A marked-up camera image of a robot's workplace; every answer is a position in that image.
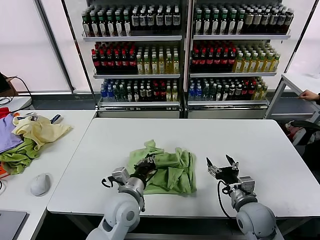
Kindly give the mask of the person's bare hand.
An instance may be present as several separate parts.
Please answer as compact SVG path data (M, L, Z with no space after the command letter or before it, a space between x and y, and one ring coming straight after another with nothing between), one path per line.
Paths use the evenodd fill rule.
M316 94L310 90L305 90L303 91L299 96L299 99L307 100L307 101L319 101L320 100L320 95Z

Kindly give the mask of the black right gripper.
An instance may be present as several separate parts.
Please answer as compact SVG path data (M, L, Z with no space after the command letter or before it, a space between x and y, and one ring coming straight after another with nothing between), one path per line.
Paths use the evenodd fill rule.
M229 166L217 168L211 162L211 160L207 157L207 171L217 180L222 180L225 184L231 185L239 182L239 162L235 162L235 160L229 155L225 155L227 161L229 162Z

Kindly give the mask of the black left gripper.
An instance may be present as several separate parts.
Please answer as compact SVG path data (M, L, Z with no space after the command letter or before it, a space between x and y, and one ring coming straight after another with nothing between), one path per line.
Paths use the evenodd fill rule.
M153 176L157 171L155 156L153 154L147 154L145 158L134 165L133 176L146 180L149 176Z

